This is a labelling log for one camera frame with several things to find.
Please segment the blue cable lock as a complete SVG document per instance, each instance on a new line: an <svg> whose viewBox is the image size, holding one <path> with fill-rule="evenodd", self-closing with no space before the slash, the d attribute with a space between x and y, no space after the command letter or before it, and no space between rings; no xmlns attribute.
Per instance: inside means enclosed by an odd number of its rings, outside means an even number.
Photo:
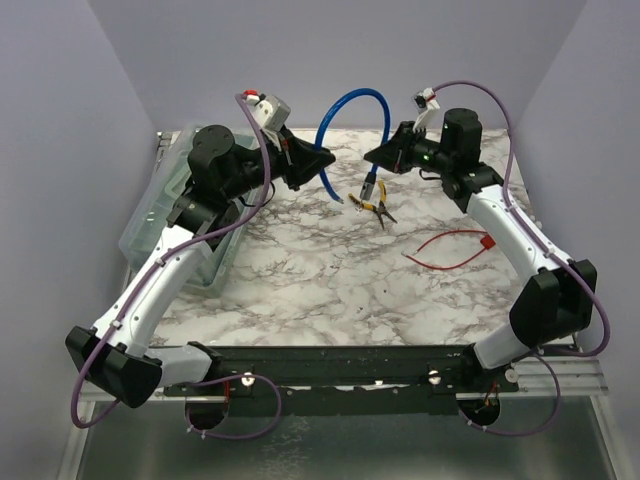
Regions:
<svg viewBox="0 0 640 480"><path fill-rule="evenodd" d="M391 111L386 98L379 91L375 89L358 88L340 97L324 115L316 131L316 135L313 143L313 147L315 150L319 151L323 146L323 141L324 141L326 132L330 129L329 128L330 124L332 120L335 118L335 116L339 113L339 111L343 107L345 107L350 101L353 101L354 99L357 99L360 97L372 97L378 101L383 112L383 128L382 128L380 144L383 145L389 140L390 130L391 130ZM362 132L365 132L366 129L364 128L349 129L345 127L345 128L334 129L334 130L352 132L352 133L355 133L355 132L362 133ZM365 179L362 184L361 192L360 192L361 194L364 194L364 198L363 198L364 200L369 200L371 198L371 194L374 188L374 182L377 179L378 168L379 167L377 164L373 164L370 167L369 172L365 176ZM338 195L338 193L334 190L333 186L331 185L331 182L326 173L326 170L322 169L319 173L319 177L329 197L333 201L339 204L344 204L344 200Z"/></svg>

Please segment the red cable lock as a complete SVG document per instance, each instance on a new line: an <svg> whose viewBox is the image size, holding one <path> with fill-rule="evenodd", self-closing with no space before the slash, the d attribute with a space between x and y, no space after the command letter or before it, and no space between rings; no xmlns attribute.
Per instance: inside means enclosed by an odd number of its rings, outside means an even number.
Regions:
<svg viewBox="0 0 640 480"><path fill-rule="evenodd" d="M449 273L474 266L496 245L485 230L455 229L435 234L402 256L429 272Z"/></svg>

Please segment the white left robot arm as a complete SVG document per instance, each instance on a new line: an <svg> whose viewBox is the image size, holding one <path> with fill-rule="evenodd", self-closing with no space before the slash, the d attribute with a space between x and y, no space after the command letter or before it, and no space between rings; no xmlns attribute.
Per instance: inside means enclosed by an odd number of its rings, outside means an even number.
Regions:
<svg viewBox="0 0 640 480"><path fill-rule="evenodd" d="M190 176L152 253L108 312L90 328L74 327L65 339L83 379L130 408L159 387L188 383L201 395L220 387L222 372L205 347L162 354L150 341L182 286L239 221L237 198L277 178L297 190L335 160L287 128L276 138L278 146L250 150L222 125L195 134L187 156Z"/></svg>

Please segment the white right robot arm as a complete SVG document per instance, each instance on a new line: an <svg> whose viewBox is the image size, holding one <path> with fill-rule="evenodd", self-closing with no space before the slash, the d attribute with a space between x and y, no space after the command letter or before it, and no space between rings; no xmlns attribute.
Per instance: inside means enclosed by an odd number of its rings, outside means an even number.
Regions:
<svg viewBox="0 0 640 480"><path fill-rule="evenodd" d="M597 280L590 261L575 261L557 248L504 192L503 178L480 159L481 140L477 113L454 108L444 115L438 141L406 121L364 156L395 174L418 168L438 175L447 197L486 230L523 284L508 322L466 350L460 379L474 392L494 383L496 368L586 329Z"/></svg>

